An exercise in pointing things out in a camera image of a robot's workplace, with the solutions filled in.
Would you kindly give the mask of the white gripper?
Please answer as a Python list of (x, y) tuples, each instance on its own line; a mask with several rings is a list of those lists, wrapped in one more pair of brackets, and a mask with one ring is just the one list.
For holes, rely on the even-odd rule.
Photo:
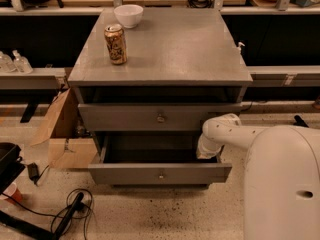
[(218, 155), (218, 152), (205, 152), (201, 150), (196, 151), (196, 156), (198, 159), (211, 159), (213, 157), (216, 157)]

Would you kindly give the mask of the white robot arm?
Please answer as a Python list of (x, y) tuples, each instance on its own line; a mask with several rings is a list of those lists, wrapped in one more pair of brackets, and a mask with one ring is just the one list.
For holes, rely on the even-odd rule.
[(234, 114), (206, 120), (197, 156), (225, 145), (247, 151), (244, 240), (320, 240), (320, 130), (248, 126)]

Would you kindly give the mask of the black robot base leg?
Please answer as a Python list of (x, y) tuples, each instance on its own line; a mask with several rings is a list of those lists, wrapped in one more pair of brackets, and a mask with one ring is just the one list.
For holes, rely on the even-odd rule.
[(308, 128), (308, 125), (306, 124), (306, 122), (299, 115), (295, 115), (294, 119), (295, 119), (295, 123), (294, 123), (295, 126)]

